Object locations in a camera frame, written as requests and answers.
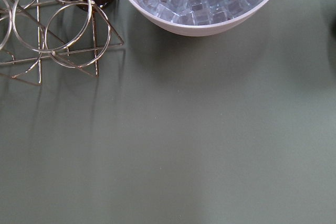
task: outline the gray surface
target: gray surface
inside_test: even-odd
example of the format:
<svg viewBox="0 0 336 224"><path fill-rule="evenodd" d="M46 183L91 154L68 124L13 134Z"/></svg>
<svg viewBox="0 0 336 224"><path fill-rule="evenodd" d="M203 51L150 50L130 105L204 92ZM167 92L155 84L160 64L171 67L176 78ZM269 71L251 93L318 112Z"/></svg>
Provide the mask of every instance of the gray surface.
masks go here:
<svg viewBox="0 0 336 224"><path fill-rule="evenodd" d="M0 223L336 223L335 0L204 38L115 12L98 80L0 79Z"/></svg>

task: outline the gray table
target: gray table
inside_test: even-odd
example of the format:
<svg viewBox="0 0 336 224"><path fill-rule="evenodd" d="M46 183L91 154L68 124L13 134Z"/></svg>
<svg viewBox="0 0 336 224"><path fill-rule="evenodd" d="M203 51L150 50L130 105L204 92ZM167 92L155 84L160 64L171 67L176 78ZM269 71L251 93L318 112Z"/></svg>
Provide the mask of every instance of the gray table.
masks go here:
<svg viewBox="0 0 336 224"><path fill-rule="evenodd" d="M99 79L0 79L0 223L336 223L335 0L203 38L114 7Z"/></svg>

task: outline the pink bowl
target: pink bowl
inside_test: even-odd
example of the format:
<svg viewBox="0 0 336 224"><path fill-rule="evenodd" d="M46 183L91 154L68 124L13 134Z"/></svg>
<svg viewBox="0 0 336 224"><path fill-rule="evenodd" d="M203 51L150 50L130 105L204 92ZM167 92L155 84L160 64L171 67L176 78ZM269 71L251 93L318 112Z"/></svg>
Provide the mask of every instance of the pink bowl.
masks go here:
<svg viewBox="0 0 336 224"><path fill-rule="evenodd" d="M264 6L269 0L263 0L260 4L254 7L252 10L236 17L234 19L221 22L213 25L205 26L189 26L189 25L180 25L173 22L168 22L154 15L150 14L144 10L138 3L137 0L128 0L131 4L141 12L147 19L149 19L154 24L160 26L161 28L170 31L175 34L185 35L185 36L208 36L213 34L219 34L224 31L227 31L243 21L247 20L252 14L258 11L262 6Z"/></svg>

